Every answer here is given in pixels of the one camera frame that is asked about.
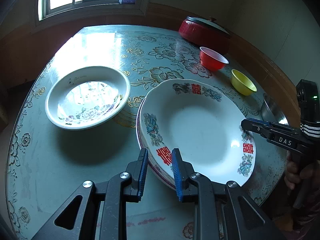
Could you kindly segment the right hand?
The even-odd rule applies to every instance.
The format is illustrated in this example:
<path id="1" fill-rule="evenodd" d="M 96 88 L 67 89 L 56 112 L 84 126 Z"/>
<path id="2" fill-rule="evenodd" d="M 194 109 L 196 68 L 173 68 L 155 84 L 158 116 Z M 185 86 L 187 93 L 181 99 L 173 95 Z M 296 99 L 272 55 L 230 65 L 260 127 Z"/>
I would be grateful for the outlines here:
<path id="1" fill-rule="evenodd" d="M 293 191 L 301 183 L 309 183 L 301 207 L 292 215 L 293 229 L 302 231 L 319 216 L 319 160 L 298 172 L 298 164 L 293 161 L 290 151 L 287 151 L 286 159 L 284 180 L 287 187 Z"/>

